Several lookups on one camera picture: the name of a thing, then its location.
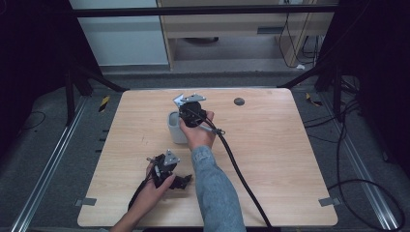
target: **white object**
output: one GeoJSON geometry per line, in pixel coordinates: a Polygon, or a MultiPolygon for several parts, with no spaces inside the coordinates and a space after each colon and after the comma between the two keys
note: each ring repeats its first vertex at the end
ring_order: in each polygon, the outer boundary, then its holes
{"type": "Polygon", "coordinates": [[[305,69],[305,66],[303,66],[303,65],[298,65],[298,66],[296,67],[296,69],[298,69],[298,70],[304,70],[304,69],[305,69]]]}
{"type": "Polygon", "coordinates": [[[187,138],[180,129],[179,123],[179,113],[178,111],[173,111],[168,114],[168,128],[171,133],[172,141],[176,144],[186,144],[188,143],[187,138]]]}

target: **cable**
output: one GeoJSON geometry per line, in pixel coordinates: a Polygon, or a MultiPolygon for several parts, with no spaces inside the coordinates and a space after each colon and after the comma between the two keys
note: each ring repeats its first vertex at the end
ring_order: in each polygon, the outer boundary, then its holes
{"type": "Polygon", "coordinates": [[[316,138],[316,139],[319,139],[319,140],[322,140],[322,141],[325,141],[325,142],[337,143],[337,141],[331,141],[331,140],[324,139],[324,138],[321,138],[321,137],[317,137],[317,136],[314,136],[314,135],[311,135],[311,134],[308,134],[307,136],[312,137],[312,138],[316,138]]]}
{"type": "Polygon", "coordinates": [[[357,109],[359,106],[358,106],[358,107],[355,107],[355,108],[352,108],[352,107],[355,106],[356,104],[358,104],[358,102],[357,102],[356,100],[350,101],[350,102],[346,105],[346,107],[343,109],[343,111],[341,111],[340,113],[338,113],[338,114],[335,115],[335,116],[328,115],[328,116],[324,116],[324,117],[320,117],[320,118],[310,119],[310,120],[304,121],[303,123],[306,124],[306,123],[309,123],[309,122],[313,122],[313,121],[325,119],[325,118],[328,118],[328,117],[332,117],[332,118],[329,118],[328,120],[323,121],[323,122],[320,122],[320,123],[318,123],[318,124],[305,126],[305,129],[315,128],[315,127],[319,127],[319,126],[325,125],[325,124],[331,122],[332,120],[334,120],[335,118],[337,118],[338,116],[342,116],[343,114],[349,113],[349,112],[351,112],[351,111],[357,109]]]}
{"type": "MultiPolygon", "coordinates": [[[[211,126],[213,124],[208,124],[210,127],[213,127],[214,130],[217,130],[217,128],[215,128],[215,126],[211,126]]],[[[232,162],[232,165],[236,171],[236,173],[238,174],[239,179],[242,182],[242,185],[245,187],[245,189],[247,190],[250,198],[252,199],[252,201],[254,202],[256,208],[258,209],[260,215],[263,217],[263,219],[265,220],[266,225],[268,226],[269,229],[273,229],[271,222],[269,222],[268,217],[266,216],[265,212],[262,209],[262,206],[260,205],[260,203],[258,202],[258,200],[256,199],[256,196],[253,194],[252,190],[250,189],[250,187],[248,186],[247,182],[245,181],[244,176],[241,173],[241,170],[238,167],[238,164],[236,163],[235,158],[233,157],[232,151],[229,148],[228,143],[226,142],[225,138],[223,137],[222,133],[218,132],[217,133],[218,137],[220,138],[220,141],[222,142],[223,146],[226,149],[226,152],[228,153],[228,156],[232,162]]]]}
{"type": "Polygon", "coordinates": [[[306,47],[306,44],[308,42],[308,38],[309,38],[309,36],[307,36],[305,38],[304,44],[302,46],[302,54],[308,59],[313,59],[312,62],[315,63],[317,58],[318,58],[318,55],[319,55],[319,46],[320,46],[319,45],[319,36],[315,37],[315,44],[314,44],[314,50],[313,51],[305,51],[305,47],[306,47]]]}
{"type": "MultiPolygon", "coordinates": [[[[350,101],[350,102],[346,105],[346,107],[344,108],[344,110],[343,110],[342,112],[340,112],[340,114],[339,114],[339,115],[341,116],[341,124],[342,124],[342,127],[341,127],[340,137],[339,137],[338,140],[337,140],[337,183],[336,183],[335,185],[332,185],[332,186],[328,187],[328,190],[333,189],[333,188],[335,188],[335,187],[338,187],[338,191],[339,191],[339,193],[340,193],[340,198],[342,199],[342,201],[343,201],[344,205],[346,206],[347,210],[348,210],[354,217],[356,217],[359,221],[361,221],[362,223],[364,223],[364,224],[367,225],[368,227],[370,227],[370,228],[372,228],[372,229],[379,230],[379,231],[398,231],[398,230],[400,230],[400,229],[405,225],[406,218],[405,218],[404,211],[403,211],[402,208],[399,206],[397,200],[393,197],[393,195],[392,195],[391,193],[389,193],[385,188],[381,187],[380,185],[378,185],[378,184],[376,184],[376,183],[373,183],[373,182],[371,182],[371,181],[368,181],[368,180],[362,180],[362,179],[351,179],[351,180],[346,180],[346,181],[341,181],[341,180],[340,180],[340,146],[341,146],[341,141],[344,139],[344,137],[345,137],[346,134],[347,134],[345,119],[346,119],[346,115],[347,115],[348,113],[350,113],[350,112],[352,112],[353,110],[356,110],[356,109],[359,108],[359,106],[354,107],[356,104],[358,104],[358,102],[357,102],[356,100],[350,101]],[[399,210],[400,217],[401,217],[401,224],[399,225],[399,227],[396,228],[396,229],[393,229],[393,230],[386,230],[386,229],[384,229],[384,228],[381,228],[381,227],[378,227],[378,226],[376,226],[376,225],[373,225],[373,224],[371,224],[370,222],[364,220],[362,217],[360,217],[360,216],[350,207],[349,203],[346,201],[346,199],[345,199],[345,197],[344,197],[343,190],[342,190],[341,186],[343,186],[343,185],[345,185],[345,184],[348,184],[348,183],[367,183],[367,184],[371,184],[371,185],[374,185],[374,186],[377,186],[378,188],[380,188],[380,189],[395,203],[395,205],[397,206],[397,208],[398,208],[398,210],[399,210]]],[[[304,123],[306,123],[306,122],[313,122],[313,121],[320,120],[320,119],[327,118],[327,117],[330,117],[330,116],[325,116],[325,117],[321,117],[321,118],[317,118],[317,119],[308,120],[308,121],[305,121],[304,123]]],[[[323,124],[329,122],[330,120],[326,120],[326,121],[324,121],[324,122],[322,122],[322,123],[319,123],[319,124],[316,124],[316,125],[312,125],[311,127],[317,127],[317,126],[323,125],[323,124]]]]}
{"type": "Polygon", "coordinates": [[[282,30],[282,32],[280,33],[279,42],[278,42],[278,43],[279,43],[280,54],[281,54],[282,57],[283,57],[283,60],[284,60],[285,65],[286,65],[288,68],[296,68],[296,66],[290,66],[289,64],[287,64],[286,59],[284,58],[283,50],[281,49],[281,37],[282,37],[282,35],[283,35],[283,32],[284,32],[285,28],[287,28],[287,33],[288,33],[288,35],[289,35],[289,41],[290,41],[290,43],[292,44],[293,54],[295,55],[296,59],[297,59],[302,65],[311,64],[312,62],[302,62],[301,60],[299,60],[298,55],[296,54],[295,45],[293,44],[292,37],[290,36],[288,20],[289,20],[289,13],[286,13],[286,20],[285,20],[285,22],[284,22],[283,30],[282,30]]]}
{"type": "Polygon", "coordinates": [[[22,128],[23,130],[30,130],[30,129],[36,128],[36,127],[38,127],[42,122],[44,122],[44,120],[45,120],[45,113],[43,113],[43,112],[41,112],[41,111],[33,111],[33,112],[31,112],[31,114],[35,114],[35,113],[42,114],[42,115],[43,115],[42,120],[41,120],[38,124],[36,124],[36,125],[34,125],[34,126],[31,126],[31,127],[28,127],[28,128],[22,128]]]}
{"type": "Polygon", "coordinates": [[[236,171],[236,173],[238,174],[239,179],[242,182],[242,185],[245,187],[245,189],[247,190],[250,198],[252,199],[253,203],[255,204],[256,208],[258,209],[260,215],[263,217],[263,219],[265,220],[265,223],[268,227],[268,229],[270,231],[273,231],[274,228],[271,224],[271,222],[269,222],[268,217],[266,216],[265,212],[262,209],[262,206],[260,205],[259,201],[256,199],[256,196],[253,194],[252,190],[250,189],[250,187],[247,184],[247,181],[245,180],[244,176],[241,173],[241,170],[238,167],[238,164],[236,163],[235,158],[233,157],[232,151],[229,148],[228,143],[226,142],[226,139],[223,137],[224,135],[224,131],[221,129],[217,129],[217,127],[214,125],[214,123],[209,119],[209,118],[203,118],[202,116],[200,116],[199,114],[197,114],[196,112],[193,112],[192,110],[188,109],[187,110],[189,112],[191,112],[192,114],[194,114],[196,117],[199,117],[202,121],[204,121],[206,124],[208,124],[209,127],[211,127],[211,129],[218,135],[218,137],[220,138],[220,141],[222,142],[223,146],[225,147],[225,150],[232,162],[232,165],[236,171]]]}
{"type": "Polygon", "coordinates": [[[340,146],[341,146],[341,141],[343,140],[343,135],[344,135],[345,133],[347,133],[345,117],[346,117],[346,114],[343,114],[343,115],[342,115],[342,120],[341,120],[342,127],[341,127],[340,137],[339,137],[338,142],[337,142],[337,184],[335,184],[335,185],[333,185],[333,186],[330,186],[328,189],[332,189],[332,188],[334,188],[334,187],[338,187],[338,191],[340,192],[340,197],[341,197],[341,199],[342,199],[344,205],[345,205],[346,208],[348,209],[348,211],[349,211],[353,216],[355,216],[359,221],[361,221],[362,223],[364,223],[364,224],[367,225],[368,227],[370,227],[370,228],[372,228],[372,229],[379,230],[379,231],[399,231],[399,230],[404,226],[404,224],[405,224],[405,220],[406,220],[406,219],[405,219],[405,214],[404,214],[404,211],[403,211],[403,210],[401,209],[401,207],[399,206],[397,200],[396,200],[386,189],[384,189],[384,188],[382,188],[380,185],[378,185],[378,184],[376,184],[376,183],[373,183],[373,182],[371,182],[371,181],[368,181],[368,180],[352,179],[352,180],[346,180],[346,181],[343,181],[343,182],[340,180],[340,146]],[[391,198],[391,200],[395,203],[395,205],[397,206],[398,210],[400,211],[401,224],[399,225],[399,227],[396,228],[396,229],[393,229],[393,230],[386,230],[386,229],[381,228],[381,227],[379,227],[379,226],[373,225],[373,224],[371,224],[370,222],[364,220],[362,217],[360,217],[360,216],[350,207],[350,205],[348,204],[348,202],[346,201],[346,199],[345,199],[345,197],[344,197],[343,190],[341,189],[341,186],[342,186],[342,185],[347,184],[347,183],[353,183],[353,182],[359,182],[359,183],[360,183],[360,182],[364,182],[364,183],[367,183],[367,184],[371,184],[371,185],[377,186],[377,187],[379,187],[380,189],[382,189],[382,191],[384,191],[384,193],[386,193],[386,195],[388,195],[389,198],[391,198]]]}

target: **black metal rail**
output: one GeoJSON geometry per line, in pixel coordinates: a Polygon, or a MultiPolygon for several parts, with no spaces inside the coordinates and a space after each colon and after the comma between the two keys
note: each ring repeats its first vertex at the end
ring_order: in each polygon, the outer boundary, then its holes
{"type": "Polygon", "coordinates": [[[76,17],[149,16],[149,15],[232,15],[232,14],[286,14],[330,13],[350,7],[327,5],[261,5],[261,6],[207,6],[126,9],[85,9],[71,11],[48,11],[47,15],[76,17]]]}

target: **silver part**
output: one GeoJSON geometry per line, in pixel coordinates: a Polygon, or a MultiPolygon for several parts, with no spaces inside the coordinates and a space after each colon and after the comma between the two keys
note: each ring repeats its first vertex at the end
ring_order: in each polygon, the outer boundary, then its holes
{"type": "Polygon", "coordinates": [[[155,173],[157,173],[157,176],[160,177],[161,176],[160,169],[156,165],[154,166],[154,169],[155,169],[155,173]]]}
{"type": "Polygon", "coordinates": [[[168,166],[174,163],[179,162],[181,159],[177,158],[175,154],[171,152],[171,150],[167,150],[165,154],[165,160],[163,161],[163,165],[168,166]]]}
{"type": "Polygon", "coordinates": [[[181,105],[183,105],[184,103],[181,101],[181,99],[184,98],[184,94],[181,94],[180,96],[176,97],[173,101],[174,103],[177,105],[177,107],[179,108],[181,105]]]}
{"type": "Polygon", "coordinates": [[[48,160],[47,165],[44,168],[44,171],[36,183],[33,191],[31,192],[28,200],[26,201],[23,209],[18,215],[17,219],[12,225],[12,232],[24,232],[27,230],[33,215],[36,213],[37,208],[40,205],[40,202],[43,199],[44,193],[48,187],[51,178],[54,175],[55,170],[57,169],[60,159],[63,157],[64,152],[72,138],[73,132],[81,118],[81,115],[84,111],[84,106],[88,100],[88,97],[81,97],[78,103],[78,106],[75,110],[76,114],[73,118],[73,121],[70,125],[66,126],[63,131],[63,134],[60,137],[56,147],[54,148],[53,153],[51,154],[50,159],[48,160]]]}
{"type": "MultiPolygon", "coordinates": [[[[327,107],[328,111],[330,112],[330,114],[333,115],[331,101],[324,94],[321,94],[321,98],[323,100],[324,105],[327,107]]],[[[341,133],[341,124],[337,121],[337,119],[334,119],[334,124],[337,128],[338,133],[341,133]]],[[[373,178],[371,177],[365,164],[360,158],[360,154],[356,150],[348,133],[343,139],[342,145],[343,145],[343,148],[345,149],[346,155],[349,158],[358,178],[373,182],[373,178]]],[[[393,229],[398,228],[398,223],[395,220],[395,216],[393,215],[380,189],[378,187],[371,186],[368,184],[362,184],[362,187],[382,227],[388,230],[393,230],[393,229]]]]}
{"type": "Polygon", "coordinates": [[[206,100],[205,97],[202,97],[202,96],[197,95],[197,94],[193,94],[189,97],[182,98],[181,102],[201,102],[201,101],[205,101],[205,100],[206,100]]]}
{"type": "Polygon", "coordinates": [[[207,132],[213,132],[212,129],[210,129],[210,128],[206,127],[206,126],[203,126],[202,124],[199,125],[199,127],[202,128],[202,129],[204,129],[204,130],[207,131],[207,132]]]}

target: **person's arm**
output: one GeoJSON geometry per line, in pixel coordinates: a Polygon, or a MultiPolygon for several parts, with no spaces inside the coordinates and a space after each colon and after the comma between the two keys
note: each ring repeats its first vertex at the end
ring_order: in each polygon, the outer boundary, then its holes
{"type": "MultiPolygon", "coordinates": [[[[212,120],[214,113],[208,111],[207,117],[212,120]]],[[[183,121],[180,125],[192,154],[204,231],[246,231],[236,190],[217,166],[211,151],[215,135],[200,127],[188,128],[183,121]]]]}
{"type": "MultiPolygon", "coordinates": [[[[152,163],[147,167],[147,175],[150,173],[152,163]]],[[[161,200],[162,196],[172,185],[175,175],[165,179],[159,188],[155,187],[154,180],[151,179],[145,184],[144,189],[138,194],[131,208],[121,217],[121,219],[109,230],[110,232],[133,231],[139,221],[148,214],[161,200]]]]}

